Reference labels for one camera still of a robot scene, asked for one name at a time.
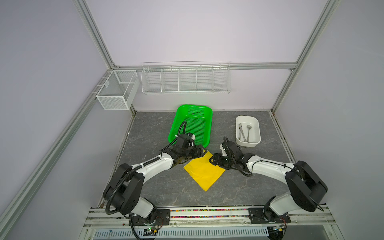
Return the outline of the yellow paper napkin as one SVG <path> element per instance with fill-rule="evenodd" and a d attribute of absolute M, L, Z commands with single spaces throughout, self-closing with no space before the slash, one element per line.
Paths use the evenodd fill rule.
<path fill-rule="evenodd" d="M 184 170 L 206 192 L 226 171 L 210 163 L 213 154 L 206 152 L 203 157 L 193 159 L 184 166 Z"/>

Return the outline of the white plastic tray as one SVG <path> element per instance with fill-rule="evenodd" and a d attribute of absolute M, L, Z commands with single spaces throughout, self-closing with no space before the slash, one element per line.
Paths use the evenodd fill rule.
<path fill-rule="evenodd" d="M 259 121 L 250 116 L 236 117 L 236 143 L 241 147 L 254 148 L 261 142 Z"/>

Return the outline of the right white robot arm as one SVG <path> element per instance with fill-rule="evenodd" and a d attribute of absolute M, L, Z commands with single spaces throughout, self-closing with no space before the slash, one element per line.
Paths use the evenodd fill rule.
<path fill-rule="evenodd" d="M 262 218 L 274 223 L 283 215 L 295 211 L 323 211 L 321 201 L 328 191 L 327 185 L 304 161 L 295 164 L 267 160 L 252 153 L 243 153 L 234 142 L 223 142 L 221 153 L 209 159 L 214 166 L 237 170 L 245 177 L 255 174 L 278 180 L 288 186 L 288 191 L 271 197 L 262 210 Z"/>

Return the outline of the silver knife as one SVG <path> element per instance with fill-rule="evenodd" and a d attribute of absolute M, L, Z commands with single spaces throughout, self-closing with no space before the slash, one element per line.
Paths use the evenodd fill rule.
<path fill-rule="evenodd" d="M 247 142 L 247 138 L 245 137 L 244 130 L 243 130 L 243 123 L 239 123 L 239 129 L 240 129 L 241 136 L 244 139 L 243 142 Z"/>

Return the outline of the silver spoon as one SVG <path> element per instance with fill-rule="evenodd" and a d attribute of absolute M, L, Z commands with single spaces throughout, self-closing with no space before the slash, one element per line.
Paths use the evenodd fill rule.
<path fill-rule="evenodd" d="M 247 134 L 246 141 L 247 141 L 247 143 L 249 143 L 249 141 L 250 141 L 250 131 L 252 129 L 252 126 L 251 125 L 247 125 L 247 129 L 248 129 L 248 134 Z"/>

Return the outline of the green plastic basket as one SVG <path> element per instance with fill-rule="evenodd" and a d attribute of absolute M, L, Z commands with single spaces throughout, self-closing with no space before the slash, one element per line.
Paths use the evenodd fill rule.
<path fill-rule="evenodd" d="M 210 143 L 213 110 L 205 106 L 181 105 L 178 107 L 168 140 L 171 143 L 182 122 L 187 122 L 186 133 L 195 135 L 196 145 L 207 147 Z"/>

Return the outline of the silver fork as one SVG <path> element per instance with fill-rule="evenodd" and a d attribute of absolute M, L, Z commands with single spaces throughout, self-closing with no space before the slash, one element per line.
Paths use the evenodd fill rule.
<path fill-rule="evenodd" d="M 242 137 L 242 123 L 239 123 L 238 128 L 239 128 L 238 140 L 241 141 L 241 137 Z"/>

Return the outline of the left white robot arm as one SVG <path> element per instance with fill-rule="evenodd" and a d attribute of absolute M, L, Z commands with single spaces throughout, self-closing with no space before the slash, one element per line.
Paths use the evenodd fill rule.
<path fill-rule="evenodd" d="M 159 155 L 143 163 L 120 165 L 103 192 L 103 198 L 106 200 L 105 213 L 134 215 L 145 219 L 146 222 L 153 222 L 157 207 L 141 197 L 144 183 L 178 164 L 204 157 L 207 152 L 202 145 L 186 148 L 172 146 L 162 149 Z"/>

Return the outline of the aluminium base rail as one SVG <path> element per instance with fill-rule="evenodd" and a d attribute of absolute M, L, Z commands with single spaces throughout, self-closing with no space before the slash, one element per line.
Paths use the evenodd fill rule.
<path fill-rule="evenodd" d="M 80 240 L 343 240 L 326 205 L 313 213 L 291 211 L 269 223 L 260 206 L 165 207 L 155 223 L 91 209 Z"/>

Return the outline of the white mesh wall box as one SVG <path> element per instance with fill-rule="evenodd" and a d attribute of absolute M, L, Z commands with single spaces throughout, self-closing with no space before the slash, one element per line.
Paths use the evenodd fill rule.
<path fill-rule="evenodd" d="M 140 80 L 135 70 L 112 70 L 97 99 L 104 110 L 128 111 L 139 89 Z"/>

